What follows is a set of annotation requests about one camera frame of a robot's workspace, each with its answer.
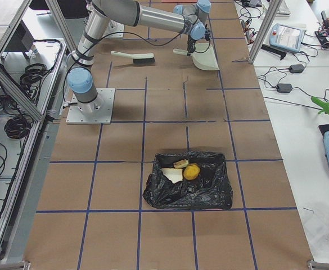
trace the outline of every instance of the trash bag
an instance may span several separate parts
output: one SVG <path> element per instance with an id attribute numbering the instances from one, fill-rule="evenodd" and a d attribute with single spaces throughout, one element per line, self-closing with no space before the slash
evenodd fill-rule
<path id="1" fill-rule="evenodd" d="M 194 180 L 183 178 L 173 183 L 161 169 L 173 168 L 173 163 L 183 159 L 196 163 L 200 174 Z M 233 191 L 226 159 L 223 154 L 214 152 L 156 154 L 143 197 L 148 204 L 159 209 L 230 209 Z"/>

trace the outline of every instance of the brush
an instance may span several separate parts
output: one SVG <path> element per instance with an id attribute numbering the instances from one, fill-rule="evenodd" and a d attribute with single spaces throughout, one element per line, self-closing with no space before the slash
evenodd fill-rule
<path id="1" fill-rule="evenodd" d="M 153 53 L 124 53 L 111 51 L 111 55 L 131 58 L 134 64 L 152 64 L 155 62 Z"/>

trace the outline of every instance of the blue tablet device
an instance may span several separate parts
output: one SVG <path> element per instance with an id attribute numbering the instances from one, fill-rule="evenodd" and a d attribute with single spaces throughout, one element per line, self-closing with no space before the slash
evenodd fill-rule
<path id="1" fill-rule="evenodd" d="M 287 25 L 276 24 L 269 35 L 269 44 L 282 51 L 299 52 L 304 30 Z"/>

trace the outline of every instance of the yellow lemon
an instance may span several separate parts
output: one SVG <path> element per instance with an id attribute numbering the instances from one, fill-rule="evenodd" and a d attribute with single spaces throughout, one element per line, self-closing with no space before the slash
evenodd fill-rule
<path id="1" fill-rule="evenodd" d="M 197 178 L 198 174 L 200 173 L 200 168 L 197 164 L 193 163 L 193 164 L 189 164 L 184 172 L 183 172 L 183 176 L 186 180 L 194 180 Z"/>

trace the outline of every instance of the power adapter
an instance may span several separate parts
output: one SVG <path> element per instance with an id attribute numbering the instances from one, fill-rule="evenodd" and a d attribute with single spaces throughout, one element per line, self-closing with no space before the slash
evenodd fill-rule
<path id="1" fill-rule="evenodd" d="M 276 89 L 278 93 L 290 93 L 293 87 L 290 83 L 278 83 Z"/>
<path id="2" fill-rule="evenodd" d="M 290 73 L 302 73 L 305 67 L 302 64 L 291 65 L 289 67 Z"/>

